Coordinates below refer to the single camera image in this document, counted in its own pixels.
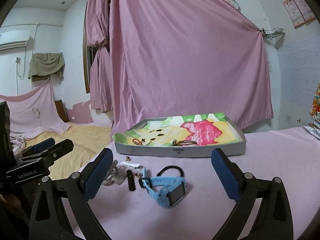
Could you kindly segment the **left hand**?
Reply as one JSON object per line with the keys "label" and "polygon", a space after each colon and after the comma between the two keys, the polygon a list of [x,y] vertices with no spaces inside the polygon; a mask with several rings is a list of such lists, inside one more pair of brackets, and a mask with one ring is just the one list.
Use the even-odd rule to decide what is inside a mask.
{"label": "left hand", "polygon": [[28,218],[21,207],[20,200],[1,194],[1,229],[28,230]]}

